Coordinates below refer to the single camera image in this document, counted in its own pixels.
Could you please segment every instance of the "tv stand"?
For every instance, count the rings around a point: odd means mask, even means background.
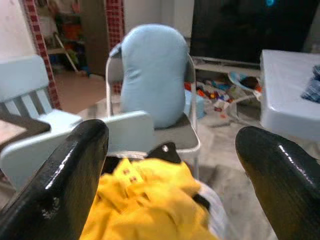
[[[223,62],[219,60],[207,60],[202,58],[193,58],[194,68],[196,70],[230,73],[237,72],[252,77],[260,77],[260,69],[258,64],[246,64],[236,62]]]

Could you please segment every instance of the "pillow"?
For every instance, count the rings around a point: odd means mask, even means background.
[[[175,29],[160,24],[131,30],[121,44],[124,80],[122,111],[146,111],[155,128],[167,128],[185,107],[188,46]]]

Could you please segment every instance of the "black screen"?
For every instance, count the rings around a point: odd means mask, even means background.
[[[300,52],[319,0],[194,0],[191,55],[258,63],[262,49]]]

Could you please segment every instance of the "white table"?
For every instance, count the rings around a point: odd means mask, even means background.
[[[320,142],[320,104],[300,96],[320,54],[263,50],[261,125],[274,133]]]

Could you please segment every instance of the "white plastic chair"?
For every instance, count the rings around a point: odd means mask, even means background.
[[[0,61],[0,111],[30,117],[59,131],[82,122],[80,116],[53,109],[48,98],[49,79],[38,55]]]
[[[125,151],[143,155],[154,144],[154,125],[144,111],[135,111],[101,119],[109,128],[108,155]],[[56,147],[70,134],[72,128],[62,132],[49,132],[25,138],[7,145],[0,153],[0,169],[19,191],[29,177],[40,168]]]
[[[124,79],[124,70],[122,57],[120,53],[109,56],[105,69],[106,82],[106,113],[112,116],[112,84],[122,83]],[[156,145],[164,142],[172,141],[176,145],[176,151],[181,159],[194,160],[194,177],[199,178],[198,154],[200,152],[201,143],[197,135],[197,110],[196,110],[196,71],[194,63],[190,55],[188,55],[187,68],[185,73],[185,82],[191,83],[192,101],[189,121],[188,117],[183,114],[180,120],[173,126],[168,128],[155,129]]]

